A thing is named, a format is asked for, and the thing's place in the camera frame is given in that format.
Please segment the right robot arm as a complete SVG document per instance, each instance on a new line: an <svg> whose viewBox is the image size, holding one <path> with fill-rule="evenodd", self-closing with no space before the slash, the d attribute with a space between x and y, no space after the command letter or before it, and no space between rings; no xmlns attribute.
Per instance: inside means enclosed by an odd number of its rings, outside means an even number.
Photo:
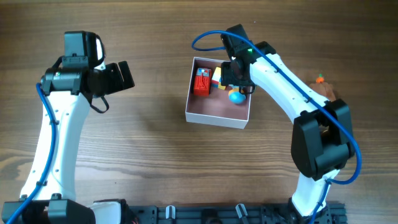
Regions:
<svg viewBox="0 0 398 224"><path fill-rule="evenodd" d="M315 218L335 177L358 152L348 105L312 90L267 42L253 44L241 24L220 37L230 59L221 67L222 83L246 95L249 86L262 88L291 120L290 153L300 172L291 203L300 218Z"/></svg>

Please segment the multicolour puzzle cube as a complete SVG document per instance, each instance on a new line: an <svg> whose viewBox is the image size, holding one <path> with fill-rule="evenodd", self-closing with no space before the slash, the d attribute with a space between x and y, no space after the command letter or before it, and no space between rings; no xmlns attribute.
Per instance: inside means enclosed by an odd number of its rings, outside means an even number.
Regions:
<svg viewBox="0 0 398 224"><path fill-rule="evenodd" d="M211 79L211 86L220 90L225 90L226 86L221 84L221 68L216 67Z"/></svg>

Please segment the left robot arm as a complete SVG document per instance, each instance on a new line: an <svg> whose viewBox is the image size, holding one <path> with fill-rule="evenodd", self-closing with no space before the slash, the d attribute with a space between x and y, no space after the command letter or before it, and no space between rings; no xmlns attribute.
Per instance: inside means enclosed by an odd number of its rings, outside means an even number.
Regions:
<svg viewBox="0 0 398 224"><path fill-rule="evenodd" d="M75 167L80 135L95 98L134 86L127 62L105 64L99 35L64 34L65 53L36 85L42 125L30 174L15 202L5 202L5 223L136 223L124 199L76 201Z"/></svg>

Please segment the red toy fire truck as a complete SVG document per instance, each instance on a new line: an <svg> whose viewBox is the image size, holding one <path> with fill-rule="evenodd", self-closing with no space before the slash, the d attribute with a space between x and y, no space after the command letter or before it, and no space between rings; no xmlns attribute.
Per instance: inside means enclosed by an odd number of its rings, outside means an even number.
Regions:
<svg viewBox="0 0 398 224"><path fill-rule="evenodd" d="M209 68L198 68L193 84L193 94L196 96L209 96L212 71Z"/></svg>

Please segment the brown plush bear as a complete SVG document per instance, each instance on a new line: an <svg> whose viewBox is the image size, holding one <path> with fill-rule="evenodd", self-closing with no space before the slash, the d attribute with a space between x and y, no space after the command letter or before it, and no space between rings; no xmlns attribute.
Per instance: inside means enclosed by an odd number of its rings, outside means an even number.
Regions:
<svg viewBox="0 0 398 224"><path fill-rule="evenodd" d="M336 96L333 91L333 85L327 83L322 74L319 74L315 80L315 83L311 83L309 87L318 94L325 96L330 101L336 100Z"/></svg>

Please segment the blue orange toy figure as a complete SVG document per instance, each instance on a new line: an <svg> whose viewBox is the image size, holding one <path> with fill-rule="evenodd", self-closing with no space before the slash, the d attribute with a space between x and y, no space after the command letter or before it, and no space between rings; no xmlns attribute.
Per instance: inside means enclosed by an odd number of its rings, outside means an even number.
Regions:
<svg viewBox="0 0 398 224"><path fill-rule="evenodd" d="M246 95L240 93L239 88L234 87L228 92L228 98L230 102L240 105L245 102Z"/></svg>

